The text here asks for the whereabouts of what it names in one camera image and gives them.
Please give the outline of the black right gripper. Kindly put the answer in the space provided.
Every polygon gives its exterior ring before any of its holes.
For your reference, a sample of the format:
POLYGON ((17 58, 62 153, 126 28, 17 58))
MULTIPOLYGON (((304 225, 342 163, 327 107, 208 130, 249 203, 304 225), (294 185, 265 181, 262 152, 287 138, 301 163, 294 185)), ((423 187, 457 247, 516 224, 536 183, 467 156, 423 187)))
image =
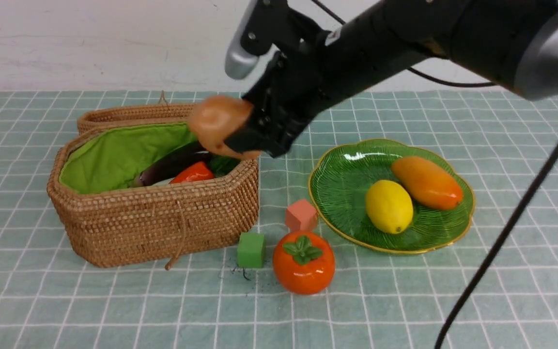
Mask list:
POLYGON ((342 101, 342 93, 327 83, 315 62, 275 53, 243 95, 254 106, 248 121, 223 129, 223 154, 235 159, 286 155, 319 113, 342 101))

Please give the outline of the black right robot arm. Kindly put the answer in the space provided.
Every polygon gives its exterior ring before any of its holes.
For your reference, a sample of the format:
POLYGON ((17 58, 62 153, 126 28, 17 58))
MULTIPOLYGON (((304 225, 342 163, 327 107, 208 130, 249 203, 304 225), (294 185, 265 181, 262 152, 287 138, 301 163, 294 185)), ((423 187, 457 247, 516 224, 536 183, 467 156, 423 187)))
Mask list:
POLYGON ((319 113, 432 57, 529 101, 558 95, 558 0, 381 0, 334 31, 285 0, 252 0, 226 73, 245 78, 272 46, 226 139, 235 152, 285 155, 319 113))

